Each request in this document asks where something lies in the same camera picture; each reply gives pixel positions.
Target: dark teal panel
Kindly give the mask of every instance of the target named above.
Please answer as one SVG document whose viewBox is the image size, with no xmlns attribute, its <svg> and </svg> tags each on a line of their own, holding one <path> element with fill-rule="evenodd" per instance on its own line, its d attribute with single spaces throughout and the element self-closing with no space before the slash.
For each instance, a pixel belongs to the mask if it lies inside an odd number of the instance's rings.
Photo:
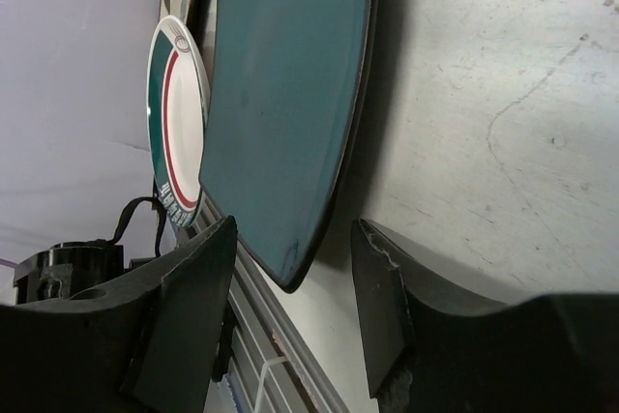
<svg viewBox="0 0 619 413">
<path fill-rule="evenodd" d="M 369 0 L 218 0 L 200 183 L 288 290 L 333 193 L 368 11 Z"/>
</svg>

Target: white plate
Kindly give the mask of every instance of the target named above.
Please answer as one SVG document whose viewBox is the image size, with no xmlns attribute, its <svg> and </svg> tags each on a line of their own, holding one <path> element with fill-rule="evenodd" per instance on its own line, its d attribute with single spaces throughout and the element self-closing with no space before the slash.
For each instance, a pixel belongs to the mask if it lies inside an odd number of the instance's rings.
<svg viewBox="0 0 619 413">
<path fill-rule="evenodd" d="M 199 212 L 198 174 L 210 97 L 191 33 L 180 19 L 166 16 L 151 42 L 146 112 L 159 196 L 179 227 L 191 226 Z"/>
</svg>

